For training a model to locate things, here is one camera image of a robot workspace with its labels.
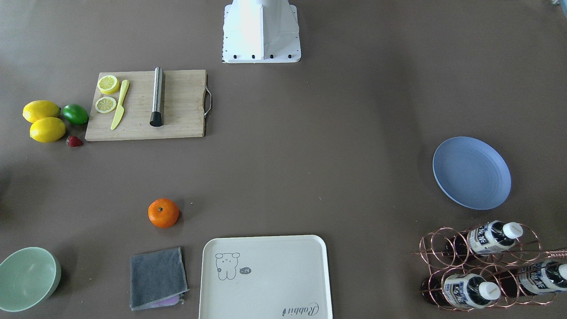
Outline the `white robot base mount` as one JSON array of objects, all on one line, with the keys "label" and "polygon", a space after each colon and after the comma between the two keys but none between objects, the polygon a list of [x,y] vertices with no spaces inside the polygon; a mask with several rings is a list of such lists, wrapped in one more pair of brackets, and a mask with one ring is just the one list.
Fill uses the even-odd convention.
[{"label": "white robot base mount", "polygon": [[224,63],[295,63],[302,57],[296,6],[287,0],[234,0],[224,8]]}]

